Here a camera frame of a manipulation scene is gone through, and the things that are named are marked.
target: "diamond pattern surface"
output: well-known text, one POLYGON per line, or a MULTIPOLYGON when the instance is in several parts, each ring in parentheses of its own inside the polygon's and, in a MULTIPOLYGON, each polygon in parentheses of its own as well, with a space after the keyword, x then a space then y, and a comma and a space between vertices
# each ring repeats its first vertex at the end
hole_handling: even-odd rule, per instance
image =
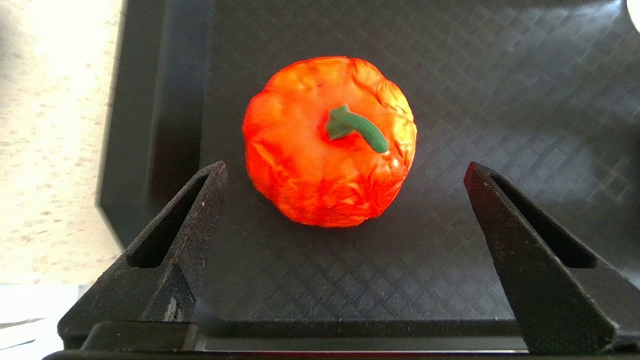
POLYGON ((217 319, 512 319, 462 183, 470 161, 640 268, 640 35, 623 2, 217 0, 212 16, 201 164, 230 173, 205 278, 217 319), (326 55, 379 67, 419 133, 396 201, 352 229, 288 221, 244 169, 251 97, 326 55))

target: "orange pumpkin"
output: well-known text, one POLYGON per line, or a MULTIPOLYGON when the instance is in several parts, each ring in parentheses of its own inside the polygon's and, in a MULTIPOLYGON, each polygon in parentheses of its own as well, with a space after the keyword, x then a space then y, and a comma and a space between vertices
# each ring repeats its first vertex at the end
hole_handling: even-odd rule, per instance
POLYGON ((355 226, 397 196, 416 133, 406 98, 371 63, 299 61, 277 72, 246 109, 246 169, 291 220, 355 226))

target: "green stem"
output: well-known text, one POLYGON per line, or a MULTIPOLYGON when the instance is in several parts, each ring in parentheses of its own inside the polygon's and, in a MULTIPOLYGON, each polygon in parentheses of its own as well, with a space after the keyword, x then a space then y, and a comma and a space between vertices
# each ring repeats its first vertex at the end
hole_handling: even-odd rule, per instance
POLYGON ((380 129, 364 116, 349 111, 347 104, 329 111, 326 130, 331 140, 344 138, 353 131, 358 131, 375 152, 382 154, 389 150, 389 144, 380 129))

